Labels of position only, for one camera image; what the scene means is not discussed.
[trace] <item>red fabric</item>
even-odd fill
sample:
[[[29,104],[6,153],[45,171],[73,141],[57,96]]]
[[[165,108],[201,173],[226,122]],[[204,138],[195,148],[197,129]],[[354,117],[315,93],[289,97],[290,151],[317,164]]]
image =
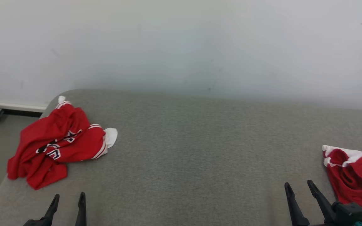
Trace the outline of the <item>red fabric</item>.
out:
[[[20,132],[16,154],[8,160],[8,178],[26,177],[33,189],[66,178],[65,163],[98,158],[103,154],[104,135],[98,124],[89,124],[82,109],[65,101],[48,117]]]
[[[362,152],[332,148],[324,151],[324,157],[329,180],[339,201],[362,206]]]

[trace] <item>baseboard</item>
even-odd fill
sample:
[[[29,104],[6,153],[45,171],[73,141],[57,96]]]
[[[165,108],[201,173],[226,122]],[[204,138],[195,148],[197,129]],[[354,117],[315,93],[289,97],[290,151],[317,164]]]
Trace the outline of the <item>baseboard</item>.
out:
[[[9,110],[39,112],[39,113],[43,113],[46,110],[46,107],[19,105],[19,104],[10,104],[10,103],[0,103],[0,108],[9,109]]]

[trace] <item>folded red cloth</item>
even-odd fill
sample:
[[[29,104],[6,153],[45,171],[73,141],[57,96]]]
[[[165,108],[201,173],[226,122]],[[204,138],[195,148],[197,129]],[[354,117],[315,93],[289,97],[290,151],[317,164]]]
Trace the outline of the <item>folded red cloth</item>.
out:
[[[107,153],[117,138],[116,129],[90,124],[82,109],[60,96],[48,117],[20,132],[15,156],[8,160],[8,178],[26,177],[33,189],[40,189],[67,176],[65,163],[97,159]]]
[[[340,202],[362,206],[362,152],[323,145],[324,165]]]

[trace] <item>gray tablecloth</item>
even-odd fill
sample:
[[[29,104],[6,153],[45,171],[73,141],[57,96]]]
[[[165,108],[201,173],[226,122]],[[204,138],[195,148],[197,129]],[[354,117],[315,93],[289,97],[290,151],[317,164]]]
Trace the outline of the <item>gray tablecloth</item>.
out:
[[[312,179],[335,201],[321,145],[362,150],[362,110],[108,90],[62,95],[91,123],[117,128],[118,139],[108,154],[70,163],[66,179],[43,189],[4,179],[0,225],[39,219],[56,193],[53,225],[74,225],[84,191],[88,225],[285,226],[285,182],[310,222],[322,223],[306,184]]]

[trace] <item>wall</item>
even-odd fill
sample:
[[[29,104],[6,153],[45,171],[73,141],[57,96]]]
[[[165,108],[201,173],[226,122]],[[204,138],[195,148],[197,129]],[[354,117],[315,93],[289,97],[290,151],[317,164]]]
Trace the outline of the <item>wall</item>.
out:
[[[76,88],[362,109],[362,1],[0,0],[0,103]]]

